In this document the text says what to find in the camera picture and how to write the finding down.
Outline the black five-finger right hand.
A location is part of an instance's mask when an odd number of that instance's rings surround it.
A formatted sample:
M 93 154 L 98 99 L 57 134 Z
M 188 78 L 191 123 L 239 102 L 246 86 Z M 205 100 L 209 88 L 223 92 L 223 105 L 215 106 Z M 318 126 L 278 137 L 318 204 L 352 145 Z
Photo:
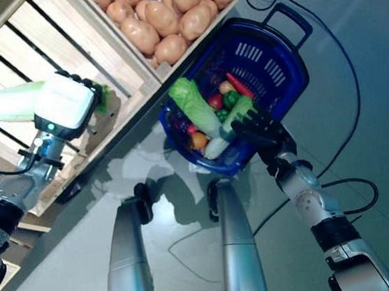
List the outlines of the black five-finger right hand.
M 238 137 L 256 148 L 260 159 L 268 165 L 281 154 L 297 154 L 298 146 L 288 130 L 261 107 L 249 110 L 231 126 Z

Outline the black five-finger left hand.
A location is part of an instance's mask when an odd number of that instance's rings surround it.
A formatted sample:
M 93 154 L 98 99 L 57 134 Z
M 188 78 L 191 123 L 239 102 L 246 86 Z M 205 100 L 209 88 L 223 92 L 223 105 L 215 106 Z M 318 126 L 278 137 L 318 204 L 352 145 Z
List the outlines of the black five-finger left hand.
M 103 97 L 100 84 L 58 70 L 43 84 L 34 103 L 35 127 L 62 140 L 77 139 Z

